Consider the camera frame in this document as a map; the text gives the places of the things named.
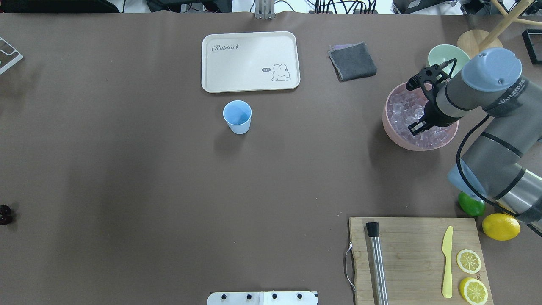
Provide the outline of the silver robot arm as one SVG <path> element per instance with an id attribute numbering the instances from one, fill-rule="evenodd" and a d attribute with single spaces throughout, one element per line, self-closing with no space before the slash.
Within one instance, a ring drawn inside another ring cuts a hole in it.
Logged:
<path id="1" fill-rule="evenodd" d="M 443 70 L 450 63 L 424 67 L 405 85 L 428 99 L 410 133 L 449 127 L 471 110 L 484 110 L 491 122 L 464 154 L 457 151 L 448 179 L 540 234 L 542 180 L 519 160 L 541 141 L 541 87 L 522 76 L 521 61 L 505 48 L 483 50 L 455 77 Z"/>

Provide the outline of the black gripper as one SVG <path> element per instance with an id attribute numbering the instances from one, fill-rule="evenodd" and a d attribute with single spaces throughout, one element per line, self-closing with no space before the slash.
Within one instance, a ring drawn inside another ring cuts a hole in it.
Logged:
<path id="1" fill-rule="evenodd" d="M 420 73 L 413 75 L 406 83 L 408 91 L 421 88 L 424 96 L 428 99 L 424 107 L 424 115 L 408 126 L 413 136 L 430 130 L 432 127 L 449 127 L 459 120 L 457 117 L 445 114 L 437 105 L 437 95 L 440 89 L 445 89 L 445 82 L 451 78 L 443 69 L 452 64 L 454 70 L 457 60 L 448 60 L 442 64 L 433 64 L 424 67 Z"/>

